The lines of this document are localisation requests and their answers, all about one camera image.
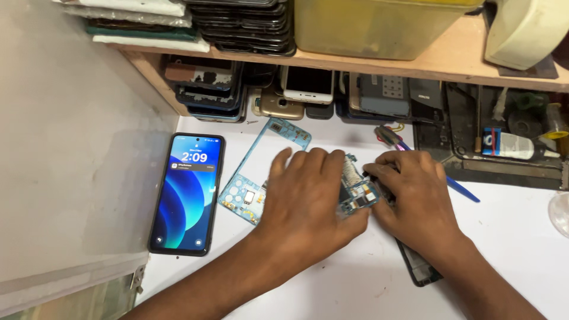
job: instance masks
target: left hand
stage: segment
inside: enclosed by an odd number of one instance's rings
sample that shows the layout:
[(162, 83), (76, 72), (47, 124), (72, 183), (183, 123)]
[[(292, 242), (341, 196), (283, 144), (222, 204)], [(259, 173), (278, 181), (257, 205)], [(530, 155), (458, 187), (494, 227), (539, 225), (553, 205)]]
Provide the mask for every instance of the left hand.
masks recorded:
[(273, 160), (263, 216), (249, 235), (270, 252), (280, 271), (277, 286), (362, 234), (370, 212), (360, 209), (344, 220), (336, 215), (343, 151), (299, 151), (285, 167), (291, 153), (285, 149)]

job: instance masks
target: black phone screen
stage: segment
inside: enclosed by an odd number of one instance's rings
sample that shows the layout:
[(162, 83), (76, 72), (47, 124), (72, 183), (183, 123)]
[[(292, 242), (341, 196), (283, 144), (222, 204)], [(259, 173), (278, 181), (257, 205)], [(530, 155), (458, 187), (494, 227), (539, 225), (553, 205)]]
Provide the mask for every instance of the black phone screen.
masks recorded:
[(150, 252), (207, 253), (224, 144), (220, 136), (173, 136), (152, 224)]
[(286, 88), (294, 91), (331, 95), (332, 71), (304, 67), (289, 67)]

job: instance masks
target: shelf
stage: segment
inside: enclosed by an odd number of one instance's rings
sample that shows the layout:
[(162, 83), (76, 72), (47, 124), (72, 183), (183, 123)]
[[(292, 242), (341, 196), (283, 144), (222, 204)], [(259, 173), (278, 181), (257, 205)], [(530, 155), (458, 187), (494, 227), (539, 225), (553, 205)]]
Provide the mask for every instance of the shelf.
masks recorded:
[(486, 27), (482, 16), (464, 16), (457, 20), (420, 57), (413, 61), (350, 58), (315, 54), (301, 50), (298, 50), (295, 56), (287, 58), (220, 52), (214, 47), (212, 47), (209, 53), (201, 53), (121, 44), (108, 44), (108, 46), (124, 51), (177, 54), (495, 85), (499, 87), (569, 92), (569, 71), (560, 66), (557, 66), (559, 78), (555, 80), (500, 77), (494, 65), (484, 62), (485, 41)]

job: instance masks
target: right hand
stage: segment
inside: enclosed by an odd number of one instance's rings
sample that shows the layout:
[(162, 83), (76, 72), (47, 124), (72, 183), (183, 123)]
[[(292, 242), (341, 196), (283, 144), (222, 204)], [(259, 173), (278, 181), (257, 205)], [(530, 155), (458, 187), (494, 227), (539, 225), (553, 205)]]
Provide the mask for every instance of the right hand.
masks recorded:
[(436, 260), (465, 238), (452, 210), (444, 168), (428, 152), (388, 151), (364, 170), (397, 197), (393, 210), (385, 200), (372, 207), (380, 225), (424, 258)]

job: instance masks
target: metal hinge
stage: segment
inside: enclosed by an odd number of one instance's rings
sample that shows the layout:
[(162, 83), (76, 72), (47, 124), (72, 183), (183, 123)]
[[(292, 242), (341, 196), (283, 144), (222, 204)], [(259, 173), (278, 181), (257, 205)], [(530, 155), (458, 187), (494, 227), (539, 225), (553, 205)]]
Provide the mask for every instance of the metal hinge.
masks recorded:
[(144, 270), (146, 269), (146, 265), (143, 264), (137, 268), (137, 270), (133, 273), (133, 279), (130, 281), (130, 289), (135, 289), (138, 294), (141, 294), (143, 289), (141, 287), (142, 278), (144, 277)]

